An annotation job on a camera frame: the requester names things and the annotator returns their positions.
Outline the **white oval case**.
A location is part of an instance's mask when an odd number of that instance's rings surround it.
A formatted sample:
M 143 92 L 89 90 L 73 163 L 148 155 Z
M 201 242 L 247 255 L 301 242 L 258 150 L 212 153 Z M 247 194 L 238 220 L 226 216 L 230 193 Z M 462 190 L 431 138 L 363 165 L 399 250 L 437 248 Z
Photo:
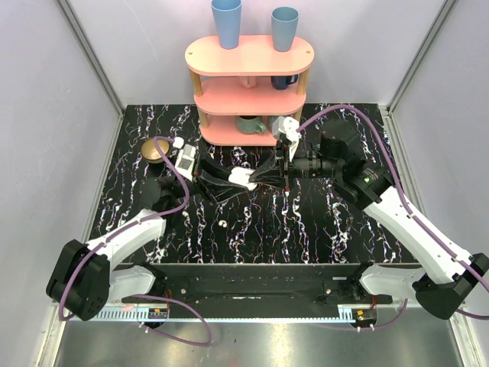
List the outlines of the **white oval case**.
M 237 184 L 242 187 L 246 187 L 249 191 L 253 191 L 257 188 L 256 183 L 250 182 L 251 175 L 254 170 L 244 167 L 234 167 L 231 169 L 231 173 L 228 176 L 228 181 L 233 184 Z

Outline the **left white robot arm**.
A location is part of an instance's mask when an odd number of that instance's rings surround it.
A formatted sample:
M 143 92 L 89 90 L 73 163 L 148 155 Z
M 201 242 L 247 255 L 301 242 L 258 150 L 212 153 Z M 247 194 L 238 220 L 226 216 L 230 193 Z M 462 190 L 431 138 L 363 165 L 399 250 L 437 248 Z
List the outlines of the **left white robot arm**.
M 47 296 L 81 320 L 91 320 L 110 302 L 140 294 L 158 302 L 165 292 L 164 276 L 149 265 L 118 266 L 148 242 L 159 239 L 167 223 L 182 211 L 190 197 L 202 195 L 218 202 L 255 189 L 251 169 L 228 169 L 201 160 L 188 171 L 173 166 L 173 176 L 141 181 L 140 212 L 123 226 L 87 243 L 65 244 L 46 286 Z

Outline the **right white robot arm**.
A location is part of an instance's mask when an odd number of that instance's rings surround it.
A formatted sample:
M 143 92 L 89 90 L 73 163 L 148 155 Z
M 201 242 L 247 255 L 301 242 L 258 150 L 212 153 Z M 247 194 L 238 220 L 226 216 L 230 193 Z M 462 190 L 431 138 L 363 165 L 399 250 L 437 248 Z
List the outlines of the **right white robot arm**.
M 378 295 L 415 300 L 434 317 L 449 319 L 487 273 L 487 256 L 470 254 L 428 222 L 385 167 L 363 158 L 361 136 L 352 124 L 328 122 L 319 147 L 308 151 L 297 149 L 298 128 L 291 117 L 273 119 L 277 145 L 250 181 L 289 190 L 295 179 L 329 178 L 340 197 L 385 227 L 420 264 L 411 269 L 361 265 L 341 282 L 341 293 L 356 303 Z

